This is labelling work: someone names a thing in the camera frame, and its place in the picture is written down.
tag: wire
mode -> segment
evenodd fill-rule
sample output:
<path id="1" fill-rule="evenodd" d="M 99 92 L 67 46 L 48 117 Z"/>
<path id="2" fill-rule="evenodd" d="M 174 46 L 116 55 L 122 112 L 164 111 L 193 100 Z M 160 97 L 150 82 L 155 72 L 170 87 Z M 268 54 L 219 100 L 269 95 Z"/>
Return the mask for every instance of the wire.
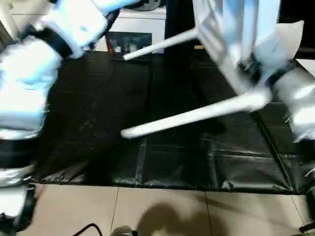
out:
<path id="1" fill-rule="evenodd" d="M 102 231 L 100 230 L 99 226 L 97 224 L 94 224 L 94 223 L 88 224 L 86 227 L 84 227 L 83 229 L 81 229 L 80 231 L 75 233 L 73 236 L 81 235 L 85 230 L 87 230 L 90 227 L 96 228 L 96 230 L 98 231 L 99 236 L 103 236 Z"/>

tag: wrinkled plastic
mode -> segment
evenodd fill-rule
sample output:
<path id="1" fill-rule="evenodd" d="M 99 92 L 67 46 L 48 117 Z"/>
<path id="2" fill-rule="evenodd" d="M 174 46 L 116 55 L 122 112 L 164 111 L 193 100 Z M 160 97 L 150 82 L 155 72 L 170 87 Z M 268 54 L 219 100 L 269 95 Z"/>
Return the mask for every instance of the wrinkled plastic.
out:
<path id="1" fill-rule="evenodd" d="M 282 103 L 136 140 L 126 127 L 235 94 L 205 57 L 120 61 L 90 52 L 68 61 L 49 96 L 35 181 L 303 194 L 314 185 L 284 122 Z"/>

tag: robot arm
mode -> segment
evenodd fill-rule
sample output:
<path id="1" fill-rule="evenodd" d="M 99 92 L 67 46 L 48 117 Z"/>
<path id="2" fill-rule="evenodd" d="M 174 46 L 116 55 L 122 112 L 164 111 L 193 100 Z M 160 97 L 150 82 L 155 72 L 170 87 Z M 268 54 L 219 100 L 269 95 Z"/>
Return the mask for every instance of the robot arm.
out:
<path id="1" fill-rule="evenodd" d="M 108 30 L 109 12 L 136 1 L 58 0 L 42 31 L 0 55 L 0 235 L 15 235 L 31 222 L 35 199 L 28 180 L 57 69 Z"/>

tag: black strap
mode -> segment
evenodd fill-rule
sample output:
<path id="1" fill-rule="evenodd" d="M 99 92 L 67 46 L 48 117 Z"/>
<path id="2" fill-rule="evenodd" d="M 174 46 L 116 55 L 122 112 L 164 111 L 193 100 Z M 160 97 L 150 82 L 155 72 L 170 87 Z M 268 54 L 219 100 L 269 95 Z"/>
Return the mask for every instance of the black strap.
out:
<path id="1" fill-rule="evenodd" d="M 38 138 L 30 140 L 0 140 L 0 169 L 23 168 L 32 163 Z"/>
<path id="2" fill-rule="evenodd" d="M 51 46 L 63 59 L 66 59 L 72 54 L 69 45 L 56 32 L 49 28 L 36 32 L 35 37 L 45 41 Z"/>
<path id="3" fill-rule="evenodd" d="M 280 68 L 268 78 L 266 82 L 267 86 L 272 87 L 283 75 L 293 69 L 294 65 L 292 63 L 288 63 L 286 67 Z"/>

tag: beige floor tile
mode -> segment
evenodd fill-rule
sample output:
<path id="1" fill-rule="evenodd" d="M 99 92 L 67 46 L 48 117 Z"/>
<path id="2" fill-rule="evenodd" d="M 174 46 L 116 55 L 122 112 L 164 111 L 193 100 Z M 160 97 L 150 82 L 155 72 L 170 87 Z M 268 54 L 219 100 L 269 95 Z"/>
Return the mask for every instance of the beige floor tile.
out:
<path id="1" fill-rule="evenodd" d="M 301 217 L 291 196 L 207 193 L 213 236 L 299 235 Z"/>
<path id="2" fill-rule="evenodd" d="M 312 223 L 311 217 L 309 216 L 307 210 L 306 196 L 292 196 L 294 203 L 302 217 L 302 221 L 304 224 Z"/>
<path id="3" fill-rule="evenodd" d="M 204 192 L 120 188 L 113 229 L 139 236 L 211 236 Z"/>
<path id="4" fill-rule="evenodd" d="M 19 236 L 71 236 L 96 223 L 108 236 L 118 188 L 44 185 L 40 190 L 33 224 Z M 82 236 L 95 236 L 88 229 Z"/>

